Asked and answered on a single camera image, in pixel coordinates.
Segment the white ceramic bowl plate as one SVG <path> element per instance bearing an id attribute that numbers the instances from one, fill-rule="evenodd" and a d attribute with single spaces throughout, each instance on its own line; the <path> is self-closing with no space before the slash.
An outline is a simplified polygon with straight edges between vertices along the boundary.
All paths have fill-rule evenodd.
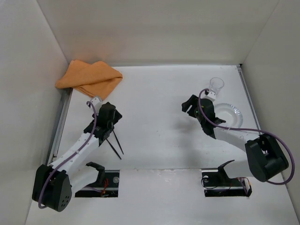
<path id="1" fill-rule="evenodd" d="M 231 128 L 241 128 L 243 124 L 243 116 L 241 111 L 228 103 L 220 103 L 214 105 L 215 114 L 225 123 L 221 123 L 221 126 L 231 127 Z"/>

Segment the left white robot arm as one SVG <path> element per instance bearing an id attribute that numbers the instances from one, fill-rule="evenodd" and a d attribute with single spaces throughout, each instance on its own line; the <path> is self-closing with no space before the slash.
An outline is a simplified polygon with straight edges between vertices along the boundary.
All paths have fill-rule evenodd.
<path id="1" fill-rule="evenodd" d="M 104 194 L 109 185 L 105 167 L 86 162 L 86 158 L 108 140 L 122 115 L 109 102 L 101 104 L 93 99 L 87 105 L 93 110 L 92 122 L 67 152 L 49 165 L 42 164 L 36 171 L 32 200 L 40 209 L 61 212 L 82 188 L 96 191 L 92 185 L 102 185 L 100 193 Z"/>

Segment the black fork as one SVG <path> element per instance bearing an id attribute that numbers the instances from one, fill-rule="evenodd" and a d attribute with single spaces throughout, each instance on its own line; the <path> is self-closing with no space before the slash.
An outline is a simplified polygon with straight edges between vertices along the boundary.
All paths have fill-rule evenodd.
<path id="1" fill-rule="evenodd" d="M 120 142 L 119 142 L 119 140 L 118 140 L 118 137 L 117 137 L 117 135 L 116 135 L 114 129 L 112 130 L 112 132 L 113 132 L 114 137 L 115 137 L 115 139 L 116 139 L 116 141 L 117 141 L 117 144 L 118 144 L 118 146 L 119 146 L 119 148 L 120 148 L 120 150 L 121 150 L 121 153 L 124 155 L 124 151 L 123 151 L 123 149 L 122 149 L 122 146 L 121 146 L 121 144 L 120 144 Z"/>

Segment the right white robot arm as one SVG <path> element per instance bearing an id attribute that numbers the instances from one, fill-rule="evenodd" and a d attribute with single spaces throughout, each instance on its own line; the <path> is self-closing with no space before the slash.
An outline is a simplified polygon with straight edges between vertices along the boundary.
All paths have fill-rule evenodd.
<path id="1" fill-rule="evenodd" d="M 225 120 L 216 116 L 211 100 L 192 95 L 181 107 L 183 112 L 199 121 L 207 136 L 244 151 L 247 167 L 257 180 L 267 182 L 289 167 L 288 160 L 275 137 L 262 131 L 222 127 L 221 124 L 225 123 Z"/>

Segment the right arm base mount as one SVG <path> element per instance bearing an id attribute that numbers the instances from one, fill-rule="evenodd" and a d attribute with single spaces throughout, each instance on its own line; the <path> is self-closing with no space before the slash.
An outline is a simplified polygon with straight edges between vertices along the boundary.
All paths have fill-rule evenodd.
<path id="1" fill-rule="evenodd" d="M 246 177 L 229 178 L 218 169 L 202 170 L 205 197 L 250 197 L 252 186 Z"/>

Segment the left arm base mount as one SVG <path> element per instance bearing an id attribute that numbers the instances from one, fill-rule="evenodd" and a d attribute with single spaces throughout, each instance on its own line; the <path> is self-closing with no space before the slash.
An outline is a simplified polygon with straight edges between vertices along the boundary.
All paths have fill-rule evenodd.
<path id="1" fill-rule="evenodd" d="M 96 181 L 75 193 L 76 198 L 116 198 L 119 195 L 120 170 L 105 171 L 101 181 Z"/>

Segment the orange cloth napkin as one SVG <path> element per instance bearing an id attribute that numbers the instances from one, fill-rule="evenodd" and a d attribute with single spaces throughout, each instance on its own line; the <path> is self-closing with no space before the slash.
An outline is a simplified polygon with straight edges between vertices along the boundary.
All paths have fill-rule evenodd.
<path id="1" fill-rule="evenodd" d="M 65 75 L 55 87 L 58 89 L 73 88 L 90 98 L 99 96 L 106 99 L 122 81 L 123 75 L 103 61 L 89 64 L 72 60 Z"/>

